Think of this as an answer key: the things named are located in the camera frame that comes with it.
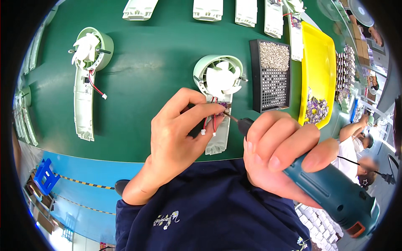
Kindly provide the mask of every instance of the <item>hand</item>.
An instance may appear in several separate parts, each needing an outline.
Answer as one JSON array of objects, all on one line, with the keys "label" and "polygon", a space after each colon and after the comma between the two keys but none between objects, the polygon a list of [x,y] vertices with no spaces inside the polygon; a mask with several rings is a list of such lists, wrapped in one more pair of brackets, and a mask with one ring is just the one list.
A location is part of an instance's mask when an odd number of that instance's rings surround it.
[{"label": "hand", "polygon": [[329,138],[317,145],[319,139],[320,131],[313,124],[301,127],[287,113],[263,113],[244,140],[243,157],[250,183],[280,197],[321,208],[282,172],[311,149],[301,167],[313,172],[328,166],[337,156],[338,143]]},{"label": "hand", "polygon": [[[187,105],[195,104],[191,109]],[[151,155],[140,172],[128,183],[123,200],[131,205],[145,204],[158,188],[188,168],[212,138],[213,125],[196,138],[188,133],[205,117],[225,110],[220,104],[207,104],[200,92],[181,88],[151,121]],[[224,119],[216,118],[216,126]]]},{"label": "hand", "polygon": [[359,123],[364,128],[367,126],[367,122],[369,121],[369,116],[367,114],[363,114],[359,120]]}]

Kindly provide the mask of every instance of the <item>floor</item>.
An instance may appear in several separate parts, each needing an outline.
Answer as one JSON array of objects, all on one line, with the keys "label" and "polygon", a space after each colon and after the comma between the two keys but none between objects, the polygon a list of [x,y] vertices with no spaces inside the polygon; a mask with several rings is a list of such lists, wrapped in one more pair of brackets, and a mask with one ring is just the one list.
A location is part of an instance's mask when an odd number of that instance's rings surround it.
[{"label": "floor", "polygon": [[[53,171],[57,174],[108,187],[114,187],[117,180],[131,179],[143,165],[142,163],[82,159],[47,151],[44,151],[43,158],[51,159]],[[115,190],[60,178],[52,192],[58,195],[52,212],[55,218],[82,236],[98,242],[115,244],[115,215],[113,214],[116,213],[116,202],[121,199]]]}]

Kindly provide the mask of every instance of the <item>yellow black stripe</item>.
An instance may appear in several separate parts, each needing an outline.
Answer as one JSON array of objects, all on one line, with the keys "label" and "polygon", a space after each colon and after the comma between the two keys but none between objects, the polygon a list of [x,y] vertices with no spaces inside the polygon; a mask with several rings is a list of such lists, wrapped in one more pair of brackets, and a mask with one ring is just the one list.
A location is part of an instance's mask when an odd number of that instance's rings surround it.
[{"label": "yellow black stripe", "polygon": [[71,202],[71,203],[74,203],[75,205],[79,205],[79,206],[88,208],[88,209],[90,209],[90,210],[94,210],[94,211],[101,212],[101,213],[105,213],[105,214],[116,215],[115,213],[109,213],[109,212],[105,212],[105,211],[100,211],[100,210],[97,210],[97,209],[94,209],[94,208],[90,208],[90,207],[87,207],[87,206],[78,204],[77,202],[74,202],[74,201],[71,201],[71,200],[69,200],[69,199],[66,199],[66,198],[64,198],[63,196],[60,196],[60,195],[58,195],[58,194],[55,193],[55,192],[51,192],[51,193],[53,193],[53,194],[56,195],[57,197],[60,197],[60,198],[62,198],[62,199],[65,199],[66,201],[69,201],[69,202]]},{"label": "yellow black stripe", "polygon": [[88,183],[88,182],[83,182],[83,181],[75,180],[75,179],[72,179],[72,178],[69,178],[69,177],[66,177],[66,176],[63,176],[63,175],[60,175],[60,177],[66,179],[66,180],[69,180],[69,181],[73,181],[73,182],[80,183],[80,184],[84,184],[84,185],[88,185],[88,186],[94,186],[94,187],[96,187],[96,188],[104,188],[104,189],[115,190],[115,188],[112,187],[112,186],[102,186],[102,185],[92,184],[92,183]]}]

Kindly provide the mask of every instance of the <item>circuit board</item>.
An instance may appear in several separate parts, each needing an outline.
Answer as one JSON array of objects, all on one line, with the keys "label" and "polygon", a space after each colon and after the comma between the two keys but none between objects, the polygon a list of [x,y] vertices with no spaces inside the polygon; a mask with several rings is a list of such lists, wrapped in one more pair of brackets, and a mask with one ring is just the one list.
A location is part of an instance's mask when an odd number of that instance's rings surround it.
[{"label": "circuit board", "polygon": [[295,18],[294,16],[292,16],[292,23],[293,23],[293,26],[298,28],[299,30],[302,28],[301,20]]},{"label": "circuit board", "polygon": [[[222,102],[222,103],[218,103],[218,104],[223,105],[226,108],[225,112],[230,114],[230,108],[232,107],[232,103]],[[221,113],[217,114],[217,116],[226,116],[226,115],[223,112],[221,112]]]}]

